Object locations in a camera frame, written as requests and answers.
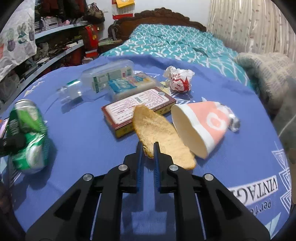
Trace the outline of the white plant-print bag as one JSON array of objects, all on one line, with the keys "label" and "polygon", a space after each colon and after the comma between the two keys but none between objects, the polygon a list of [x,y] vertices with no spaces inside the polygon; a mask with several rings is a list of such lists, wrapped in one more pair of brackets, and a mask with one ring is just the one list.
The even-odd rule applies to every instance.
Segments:
[{"label": "white plant-print bag", "polygon": [[35,1],[23,1],[1,30],[1,79],[36,53]]}]

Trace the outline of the teal patterned quilt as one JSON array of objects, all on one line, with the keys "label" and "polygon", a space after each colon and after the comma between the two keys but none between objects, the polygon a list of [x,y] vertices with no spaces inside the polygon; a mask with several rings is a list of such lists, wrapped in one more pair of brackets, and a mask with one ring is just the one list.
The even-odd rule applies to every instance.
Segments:
[{"label": "teal patterned quilt", "polygon": [[200,64],[251,87],[247,73],[235,62],[238,53],[211,33],[193,27],[141,24],[123,44],[102,55],[152,55]]}]

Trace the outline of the red wall calendar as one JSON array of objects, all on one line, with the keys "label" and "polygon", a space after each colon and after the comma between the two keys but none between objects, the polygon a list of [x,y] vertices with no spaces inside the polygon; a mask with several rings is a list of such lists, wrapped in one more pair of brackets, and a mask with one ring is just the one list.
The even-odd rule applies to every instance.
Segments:
[{"label": "red wall calendar", "polygon": [[112,18],[119,20],[121,18],[133,17],[134,5],[134,0],[112,0]]}]

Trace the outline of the red silver candy wrapper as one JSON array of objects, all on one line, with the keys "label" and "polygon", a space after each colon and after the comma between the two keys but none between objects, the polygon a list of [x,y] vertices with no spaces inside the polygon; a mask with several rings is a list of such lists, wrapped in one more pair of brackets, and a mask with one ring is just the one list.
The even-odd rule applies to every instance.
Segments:
[{"label": "red silver candy wrapper", "polygon": [[[227,122],[224,121],[224,119],[220,118],[217,113],[211,111],[212,109],[224,113],[229,120],[229,124],[227,125]],[[226,132],[227,128],[232,132],[237,132],[240,129],[240,120],[229,107],[218,104],[216,105],[216,108],[210,108],[210,111],[205,118],[205,124],[200,126],[203,126],[203,132],[207,131],[208,133],[210,133],[210,130],[215,130],[215,132]]]}]

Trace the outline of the beige leaf curtain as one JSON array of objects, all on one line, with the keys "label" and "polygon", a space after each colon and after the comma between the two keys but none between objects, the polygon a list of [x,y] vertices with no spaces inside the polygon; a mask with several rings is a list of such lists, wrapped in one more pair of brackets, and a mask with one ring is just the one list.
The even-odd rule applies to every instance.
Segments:
[{"label": "beige leaf curtain", "polygon": [[211,1],[207,30],[238,53],[276,52],[295,61],[295,32],[272,1]]}]

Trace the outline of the green crushed can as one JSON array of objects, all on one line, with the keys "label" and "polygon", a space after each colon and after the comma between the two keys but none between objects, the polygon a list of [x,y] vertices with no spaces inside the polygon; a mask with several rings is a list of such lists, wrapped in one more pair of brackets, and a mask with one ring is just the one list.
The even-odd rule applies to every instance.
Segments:
[{"label": "green crushed can", "polygon": [[7,136],[17,134],[25,138],[25,146],[11,154],[13,166],[28,174],[41,171],[48,164],[50,141],[42,113],[31,100],[17,101],[10,112]]}]

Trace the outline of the checked grey blanket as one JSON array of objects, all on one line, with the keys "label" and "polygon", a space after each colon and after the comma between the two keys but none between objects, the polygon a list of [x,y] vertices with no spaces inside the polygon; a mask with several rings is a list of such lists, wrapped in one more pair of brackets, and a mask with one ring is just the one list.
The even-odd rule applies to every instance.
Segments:
[{"label": "checked grey blanket", "polygon": [[295,63],[281,53],[239,53],[235,62],[257,81],[261,100],[268,112],[276,114],[289,89],[289,82],[295,80]]}]

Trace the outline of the grey cluttered shelf unit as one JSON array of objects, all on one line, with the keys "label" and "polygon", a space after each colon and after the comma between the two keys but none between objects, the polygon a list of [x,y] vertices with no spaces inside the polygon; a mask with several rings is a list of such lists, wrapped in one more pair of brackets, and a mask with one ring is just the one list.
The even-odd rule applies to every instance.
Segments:
[{"label": "grey cluttered shelf unit", "polygon": [[[15,9],[23,1],[1,1],[1,30]],[[86,1],[35,1],[35,42],[37,53],[11,70],[1,79],[1,105],[4,105],[31,72],[46,60],[60,54],[81,40],[81,35],[73,38],[66,32],[49,34],[44,41],[37,41],[40,32],[80,22],[101,24],[105,21],[103,10],[96,3]]]}]

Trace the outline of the pink paper cup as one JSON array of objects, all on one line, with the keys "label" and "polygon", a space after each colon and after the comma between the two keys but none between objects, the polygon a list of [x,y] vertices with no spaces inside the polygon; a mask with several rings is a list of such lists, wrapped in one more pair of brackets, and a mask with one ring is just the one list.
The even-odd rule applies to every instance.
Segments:
[{"label": "pink paper cup", "polygon": [[183,143],[202,159],[215,149],[230,123],[227,107],[214,101],[175,104],[171,117]]}]

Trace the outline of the clear plastic bottle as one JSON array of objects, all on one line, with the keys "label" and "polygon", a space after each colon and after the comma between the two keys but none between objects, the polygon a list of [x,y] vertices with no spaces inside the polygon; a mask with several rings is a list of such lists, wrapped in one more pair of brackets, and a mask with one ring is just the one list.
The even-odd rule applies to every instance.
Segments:
[{"label": "clear plastic bottle", "polygon": [[86,69],[80,77],[57,89],[60,102],[94,101],[104,95],[109,81],[131,76],[133,68],[133,61],[118,60]]}]

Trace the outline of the red white paper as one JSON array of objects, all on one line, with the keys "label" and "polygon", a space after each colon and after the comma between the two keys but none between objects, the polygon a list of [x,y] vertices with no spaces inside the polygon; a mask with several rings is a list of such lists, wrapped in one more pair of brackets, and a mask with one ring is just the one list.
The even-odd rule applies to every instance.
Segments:
[{"label": "red white paper", "polygon": [[176,92],[189,92],[191,90],[191,81],[195,72],[192,70],[179,69],[169,66],[163,73],[166,78],[166,87]]}]

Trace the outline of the red gift box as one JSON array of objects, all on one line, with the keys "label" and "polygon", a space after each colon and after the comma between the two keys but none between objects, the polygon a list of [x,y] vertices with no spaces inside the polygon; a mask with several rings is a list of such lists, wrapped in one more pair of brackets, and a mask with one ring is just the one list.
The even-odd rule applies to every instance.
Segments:
[{"label": "red gift box", "polygon": [[99,34],[97,27],[94,25],[87,25],[81,30],[81,35],[85,47],[85,57],[97,58],[97,48],[99,43]]}]

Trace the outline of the carved wooden headboard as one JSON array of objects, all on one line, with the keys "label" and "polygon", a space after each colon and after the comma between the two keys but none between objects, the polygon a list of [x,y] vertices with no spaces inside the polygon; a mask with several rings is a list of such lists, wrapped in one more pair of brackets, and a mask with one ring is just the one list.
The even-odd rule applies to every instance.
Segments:
[{"label": "carved wooden headboard", "polygon": [[127,40],[133,30],[141,24],[160,24],[169,26],[186,26],[206,32],[206,27],[199,22],[190,21],[190,18],[175,13],[170,9],[160,8],[135,13],[133,17],[124,17],[115,20],[108,28],[108,37]]}]

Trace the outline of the blue patterned bed sheet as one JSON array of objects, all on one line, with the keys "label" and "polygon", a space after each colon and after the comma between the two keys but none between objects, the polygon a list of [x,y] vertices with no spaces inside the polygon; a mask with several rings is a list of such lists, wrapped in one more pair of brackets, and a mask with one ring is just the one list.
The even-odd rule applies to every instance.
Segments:
[{"label": "blue patterned bed sheet", "polygon": [[290,216],[290,167],[280,139],[259,97],[249,87],[199,64],[132,55],[135,70],[163,80],[169,66],[194,72],[191,90],[174,95],[168,113],[149,106],[164,102],[156,91],[112,102],[109,90],[60,101],[57,90],[93,66],[59,68],[32,83],[19,99],[42,112],[50,138],[49,164],[21,175],[12,188],[14,212],[24,230],[53,205],[83,174],[107,173],[143,143],[142,189],[122,202],[123,240],[174,240],[172,194],[154,184],[154,143],[176,165],[194,175],[214,175],[275,236]]}]

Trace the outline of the red yellow medicine box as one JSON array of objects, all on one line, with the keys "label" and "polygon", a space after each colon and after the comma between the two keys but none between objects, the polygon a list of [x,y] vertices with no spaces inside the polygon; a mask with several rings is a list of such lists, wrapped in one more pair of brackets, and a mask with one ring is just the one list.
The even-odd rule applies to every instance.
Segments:
[{"label": "red yellow medicine box", "polygon": [[171,111],[176,100],[157,87],[126,97],[103,106],[106,122],[116,138],[134,131],[133,120],[139,118],[141,111],[155,112],[160,115]]}]

